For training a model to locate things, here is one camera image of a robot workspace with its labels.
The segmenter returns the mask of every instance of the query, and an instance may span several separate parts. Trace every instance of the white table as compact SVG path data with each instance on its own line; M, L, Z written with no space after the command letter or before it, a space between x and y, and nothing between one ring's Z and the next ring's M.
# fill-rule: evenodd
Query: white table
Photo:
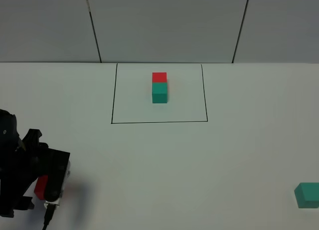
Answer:
M319 65L204 64L208 122L111 124L116 64L1 63L0 108L21 137L71 152L48 230L300 230L319 181ZM1 229L42 228L44 210Z

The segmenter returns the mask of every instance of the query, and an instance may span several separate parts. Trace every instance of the black rectangle outline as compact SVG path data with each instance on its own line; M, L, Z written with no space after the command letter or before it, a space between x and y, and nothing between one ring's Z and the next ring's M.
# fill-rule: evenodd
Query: black rectangle outline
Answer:
M114 103L115 103L115 91L116 91L116 78L117 78L117 74L118 74L118 63L117 63L117 64L116 64L116 70L115 70L115 83L114 83L114 96L113 96L113 108L112 108L112 120L111 120L111 124L155 124L155 123L201 123L201 122L208 122L206 96L205 96L205 85L204 85L203 65L201 64L200 66L201 66L201 76L202 76L202 80L203 80L203 93L204 93L206 120L199 120L199 121L160 121L160 122L121 122L121 123L113 123Z

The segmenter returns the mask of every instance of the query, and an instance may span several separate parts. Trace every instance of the red block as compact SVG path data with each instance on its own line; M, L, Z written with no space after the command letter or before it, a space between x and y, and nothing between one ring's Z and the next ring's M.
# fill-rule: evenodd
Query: red block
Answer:
M167 83L166 72L153 72L152 83Z
M48 182L47 175L44 175L38 178L38 181L36 182L34 193L40 200L44 200L44 190L45 190L47 182Z

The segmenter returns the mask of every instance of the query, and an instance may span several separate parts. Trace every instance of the black cable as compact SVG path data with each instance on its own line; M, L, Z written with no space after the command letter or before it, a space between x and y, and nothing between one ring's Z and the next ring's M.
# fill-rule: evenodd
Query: black cable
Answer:
M56 206L54 204L48 204L47 208L46 208L46 212L45 212L45 216L44 216L44 226L42 230L46 230L46 228L48 227L54 211L55 211Z

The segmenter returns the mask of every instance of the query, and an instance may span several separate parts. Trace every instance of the teal cube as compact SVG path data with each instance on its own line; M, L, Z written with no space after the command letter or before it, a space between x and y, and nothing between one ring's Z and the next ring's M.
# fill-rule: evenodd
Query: teal cube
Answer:
M295 196L300 209L319 208L319 183L300 183Z
M167 103L167 83L152 83L152 100L154 104Z

